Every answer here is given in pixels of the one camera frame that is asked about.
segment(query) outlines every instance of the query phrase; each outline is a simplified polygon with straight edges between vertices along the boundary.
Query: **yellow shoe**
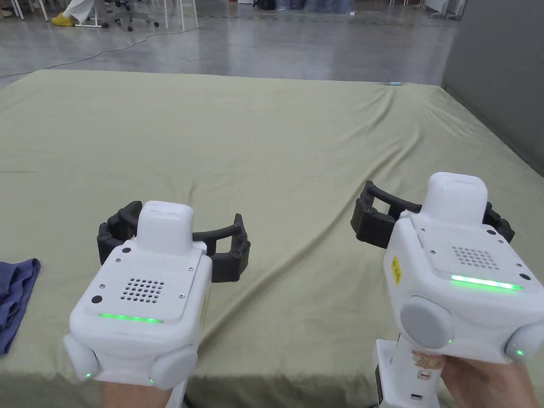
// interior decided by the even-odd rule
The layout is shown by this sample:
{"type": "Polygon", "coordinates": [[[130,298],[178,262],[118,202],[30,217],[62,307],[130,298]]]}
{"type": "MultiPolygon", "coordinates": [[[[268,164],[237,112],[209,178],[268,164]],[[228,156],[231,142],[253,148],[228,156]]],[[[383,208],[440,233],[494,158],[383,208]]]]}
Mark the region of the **yellow shoe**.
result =
{"type": "Polygon", "coordinates": [[[57,17],[53,17],[51,22],[59,27],[73,27],[76,25],[73,22],[72,17],[65,17],[62,13],[59,13],[57,17]]]}

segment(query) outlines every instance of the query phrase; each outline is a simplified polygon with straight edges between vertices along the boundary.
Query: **mattress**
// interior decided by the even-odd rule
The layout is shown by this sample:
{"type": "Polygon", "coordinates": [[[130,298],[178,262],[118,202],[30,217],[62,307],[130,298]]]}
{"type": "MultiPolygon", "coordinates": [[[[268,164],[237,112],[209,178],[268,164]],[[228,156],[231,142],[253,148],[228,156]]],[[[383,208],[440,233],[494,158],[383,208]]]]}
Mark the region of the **mattress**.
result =
{"type": "MultiPolygon", "coordinates": [[[[0,359],[3,406],[100,406],[61,339],[100,267],[99,223],[132,200],[191,205],[196,230],[244,217],[249,266],[213,285],[199,407],[376,403],[372,348],[398,332],[384,251],[349,224],[366,180],[421,202],[437,171],[481,177],[544,279],[542,177],[436,86],[40,71],[0,91],[0,133],[2,260],[42,263],[0,359]]],[[[529,369],[544,403],[543,353],[529,369]]]]}

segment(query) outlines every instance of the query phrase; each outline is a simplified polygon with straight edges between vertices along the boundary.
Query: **gray wall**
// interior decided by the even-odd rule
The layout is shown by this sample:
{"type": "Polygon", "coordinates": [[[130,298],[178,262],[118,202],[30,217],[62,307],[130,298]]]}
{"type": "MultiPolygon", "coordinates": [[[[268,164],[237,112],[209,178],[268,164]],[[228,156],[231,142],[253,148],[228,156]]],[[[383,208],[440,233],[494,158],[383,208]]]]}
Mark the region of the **gray wall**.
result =
{"type": "Polygon", "coordinates": [[[442,86],[544,175],[543,0],[468,0],[442,86]]]}

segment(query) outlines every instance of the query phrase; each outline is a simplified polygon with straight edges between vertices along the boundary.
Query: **blue cloth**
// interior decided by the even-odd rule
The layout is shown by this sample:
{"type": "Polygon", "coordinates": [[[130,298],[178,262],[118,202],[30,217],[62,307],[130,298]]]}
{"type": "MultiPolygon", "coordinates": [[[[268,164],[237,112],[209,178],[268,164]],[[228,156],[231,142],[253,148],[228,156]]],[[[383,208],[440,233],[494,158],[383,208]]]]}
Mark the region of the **blue cloth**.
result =
{"type": "Polygon", "coordinates": [[[36,258],[14,264],[0,262],[0,355],[9,352],[40,268],[36,258]]]}

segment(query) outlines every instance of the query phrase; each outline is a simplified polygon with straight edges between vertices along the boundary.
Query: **white handheld gripper device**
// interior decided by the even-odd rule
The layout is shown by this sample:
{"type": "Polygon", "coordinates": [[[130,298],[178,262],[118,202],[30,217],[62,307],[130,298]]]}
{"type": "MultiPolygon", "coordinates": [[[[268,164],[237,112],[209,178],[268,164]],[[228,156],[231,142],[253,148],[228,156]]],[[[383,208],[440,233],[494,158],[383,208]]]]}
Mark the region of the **white handheld gripper device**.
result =
{"type": "Polygon", "coordinates": [[[444,355],[524,362],[544,341],[544,288],[510,246],[514,232],[477,177],[436,173],[423,205],[371,181],[351,225],[385,248],[396,342],[373,351],[380,408],[438,408],[444,355]],[[390,204],[388,214],[372,205],[390,204]]]}
{"type": "Polygon", "coordinates": [[[80,381],[169,390],[197,362],[211,283],[238,281],[250,243],[242,217],[193,233],[185,205],[134,201],[101,224],[103,264],[70,315],[64,346],[80,381]],[[216,254],[218,239],[231,250],[216,254]]]}

